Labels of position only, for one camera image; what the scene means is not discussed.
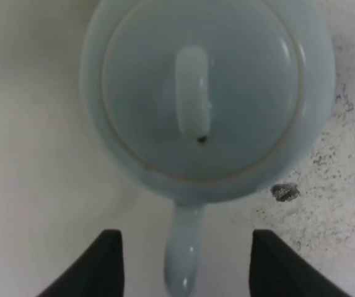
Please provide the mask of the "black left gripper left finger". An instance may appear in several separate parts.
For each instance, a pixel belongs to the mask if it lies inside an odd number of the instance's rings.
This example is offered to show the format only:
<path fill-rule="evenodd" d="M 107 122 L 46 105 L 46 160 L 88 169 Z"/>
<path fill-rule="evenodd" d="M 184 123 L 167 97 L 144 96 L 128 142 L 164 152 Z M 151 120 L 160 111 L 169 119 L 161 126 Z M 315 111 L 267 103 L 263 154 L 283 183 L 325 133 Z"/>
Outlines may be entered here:
<path fill-rule="evenodd" d="M 40 296 L 123 296 L 125 270 L 119 230 L 104 230 Z"/>

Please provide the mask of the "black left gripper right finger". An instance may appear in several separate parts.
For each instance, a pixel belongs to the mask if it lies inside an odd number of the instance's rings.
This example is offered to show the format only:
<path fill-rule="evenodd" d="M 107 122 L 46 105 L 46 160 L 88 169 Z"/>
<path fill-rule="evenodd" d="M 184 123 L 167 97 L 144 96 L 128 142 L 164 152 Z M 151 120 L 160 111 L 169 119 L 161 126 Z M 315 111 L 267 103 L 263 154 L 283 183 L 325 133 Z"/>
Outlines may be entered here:
<path fill-rule="evenodd" d="M 254 230 L 250 254 L 251 296 L 347 296 L 271 230 Z"/>

